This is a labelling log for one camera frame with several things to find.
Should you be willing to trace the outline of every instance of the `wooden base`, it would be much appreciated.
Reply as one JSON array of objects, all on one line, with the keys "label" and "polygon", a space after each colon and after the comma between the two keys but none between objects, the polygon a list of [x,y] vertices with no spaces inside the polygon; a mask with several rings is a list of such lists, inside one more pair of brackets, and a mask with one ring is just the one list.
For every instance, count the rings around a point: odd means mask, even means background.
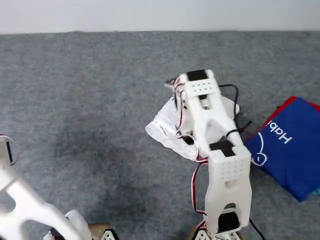
[{"label": "wooden base", "polygon": [[111,224],[109,223],[94,223],[88,224],[90,232],[92,234],[92,239],[100,240],[106,229],[111,229]]}]

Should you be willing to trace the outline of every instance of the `printed logo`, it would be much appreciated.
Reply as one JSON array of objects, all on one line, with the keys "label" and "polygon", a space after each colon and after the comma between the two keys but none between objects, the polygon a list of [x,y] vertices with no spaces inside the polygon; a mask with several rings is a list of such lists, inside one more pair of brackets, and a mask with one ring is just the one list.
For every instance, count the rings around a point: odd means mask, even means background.
[{"label": "printed logo", "polygon": [[266,163],[267,161],[267,155],[265,155],[262,151],[264,150],[264,138],[262,137],[262,134],[260,132],[258,132],[258,135],[260,137],[261,140],[261,149],[260,152],[257,152],[256,155],[256,159],[254,157],[251,158],[251,161],[254,165],[257,166],[262,166],[263,164]]}]

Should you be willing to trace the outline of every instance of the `white wire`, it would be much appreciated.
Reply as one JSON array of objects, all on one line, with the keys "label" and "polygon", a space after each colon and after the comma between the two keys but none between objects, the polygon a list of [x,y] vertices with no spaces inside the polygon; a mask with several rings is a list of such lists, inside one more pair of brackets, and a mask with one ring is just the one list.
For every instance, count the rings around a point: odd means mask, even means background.
[{"label": "white wire", "polygon": [[5,134],[0,134],[0,138],[5,138],[6,140],[9,140],[10,142],[12,142],[15,146],[16,146],[16,149],[17,149],[17,158],[15,161],[13,161],[11,163],[11,166],[13,166],[16,162],[18,162],[19,158],[20,158],[20,148],[19,148],[19,145],[9,136],[5,135]]}]

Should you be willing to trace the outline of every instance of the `black wire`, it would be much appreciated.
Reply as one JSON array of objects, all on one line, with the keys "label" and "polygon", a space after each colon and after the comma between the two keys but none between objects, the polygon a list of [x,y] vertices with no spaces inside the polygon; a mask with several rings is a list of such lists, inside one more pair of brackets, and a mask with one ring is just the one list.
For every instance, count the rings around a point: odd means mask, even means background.
[{"label": "black wire", "polygon": [[254,230],[256,230],[256,232],[260,235],[262,240],[266,240],[265,236],[262,234],[262,232],[257,228],[257,226],[254,224],[254,222],[252,221],[251,218],[249,218],[249,222],[251,223],[252,227],[254,228]]},{"label": "black wire", "polygon": [[219,85],[219,88],[225,88],[225,87],[233,87],[235,89],[233,115],[234,115],[234,123],[235,123],[236,129],[240,129],[238,118],[236,117],[237,116],[237,102],[238,102],[238,97],[239,97],[239,88],[234,84]]},{"label": "black wire", "polygon": [[[233,129],[231,131],[229,131],[226,135],[225,138],[227,138],[231,133],[234,132],[239,132],[239,134],[241,132],[243,132],[243,130],[248,127],[252,121],[249,121],[244,127],[239,128],[239,122],[238,122],[238,115],[237,115],[237,102],[238,102],[238,96],[239,96],[239,88],[234,85],[234,84],[224,84],[224,85],[219,85],[220,88],[224,88],[224,87],[234,87],[235,89],[235,96],[234,96],[234,106],[233,106],[233,115],[234,115],[234,123],[236,126],[236,129]],[[256,232],[260,235],[262,240],[266,240],[265,236],[261,233],[261,231],[257,228],[257,226],[254,224],[254,222],[252,221],[251,218],[249,218],[249,222],[252,225],[252,227],[254,228],[254,230],[256,230]]]}]

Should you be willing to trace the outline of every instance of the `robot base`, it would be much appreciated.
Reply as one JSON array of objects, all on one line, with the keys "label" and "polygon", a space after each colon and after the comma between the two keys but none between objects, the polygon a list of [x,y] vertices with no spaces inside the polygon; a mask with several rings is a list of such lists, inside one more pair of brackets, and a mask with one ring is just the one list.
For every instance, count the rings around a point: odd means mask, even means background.
[{"label": "robot base", "polygon": [[119,240],[109,223],[88,224],[92,240]]},{"label": "robot base", "polygon": [[190,234],[187,240],[244,240],[242,235],[239,232],[233,233],[222,233],[216,236],[215,238],[211,238],[206,230],[204,229],[194,229]]}]

